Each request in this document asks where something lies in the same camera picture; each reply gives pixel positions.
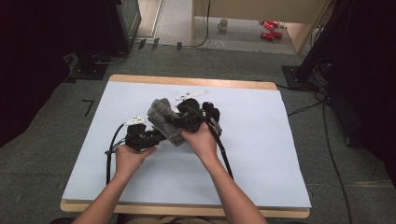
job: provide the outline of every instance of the person's right hand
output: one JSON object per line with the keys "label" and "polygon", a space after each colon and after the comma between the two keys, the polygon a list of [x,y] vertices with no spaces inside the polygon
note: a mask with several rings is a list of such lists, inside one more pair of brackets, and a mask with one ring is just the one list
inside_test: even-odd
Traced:
{"label": "person's right hand", "polygon": [[192,151],[201,162],[212,162],[218,160],[217,143],[207,125],[203,122],[196,133],[181,130],[181,136],[190,143]]}

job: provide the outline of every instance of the wooden table edge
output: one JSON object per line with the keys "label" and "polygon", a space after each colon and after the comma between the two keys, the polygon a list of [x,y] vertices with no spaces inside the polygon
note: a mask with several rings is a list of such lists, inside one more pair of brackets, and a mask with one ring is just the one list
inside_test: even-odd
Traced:
{"label": "wooden table edge", "polygon": [[225,80],[210,78],[192,78],[192,77],[152,77],[136,75],[113,75],[109,81],[115,82],[135,82],[164,85],[186,85],[186,86],[210,86],[224,88],[240,88],[254,90],[277,90],[273,82],[261,81],[244,81],[244,80]]}
{"label": "wooden table edge", "polygon": [[[83,212],[91,202],[61,200],[64,212]],[[264,217],[292,217],[306,218],[309,208],[260,208]],[[184,205],[147,205],[147,204],[118,204],[114,213],[139,215],[193,216],[193,217],[225,217],[221,207],[184,206]]]}

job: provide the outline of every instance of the forearm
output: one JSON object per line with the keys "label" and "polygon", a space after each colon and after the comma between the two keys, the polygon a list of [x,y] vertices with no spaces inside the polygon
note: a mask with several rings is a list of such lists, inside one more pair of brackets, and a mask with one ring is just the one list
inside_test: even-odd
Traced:
{"label": "forearm", "polygon": [[266,223],[257,206],[235,184],[219,160],[203,161],[203,163],[212,177],[230,224]]}
{"label": "forearm", "polygon": [[73,223],[107,224],[127,183],[128,179],[115,176],[95,201]]}

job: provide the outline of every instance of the person's left hand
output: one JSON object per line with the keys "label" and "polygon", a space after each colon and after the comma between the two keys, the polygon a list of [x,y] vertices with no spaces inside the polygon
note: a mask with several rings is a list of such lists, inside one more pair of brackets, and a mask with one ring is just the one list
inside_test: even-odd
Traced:
{"label": "person's left hand", "polygon": [[156,147],[150,147],[139,152],[125,145],[120,146],[116,151],[116,174],[114,176],[129,181],[145,158],[156,149]]}

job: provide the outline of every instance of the human hand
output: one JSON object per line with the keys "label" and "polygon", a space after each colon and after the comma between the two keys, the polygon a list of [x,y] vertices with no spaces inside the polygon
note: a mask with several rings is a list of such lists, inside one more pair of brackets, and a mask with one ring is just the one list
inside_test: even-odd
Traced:
{"label": "human hand", "polygon": [[145,158],[153,153],[157,148],[150,147],[144,151],[136,151],[126,145],[122,145],[116,151],[116,174],[126,181],[139,169]]}
{"label": "human hand", "polygon": [[218,160],[217,143],[206,123],[202,123],[198,132],[181,130],[181,136],[190,143],[192,151],[203,164]]}

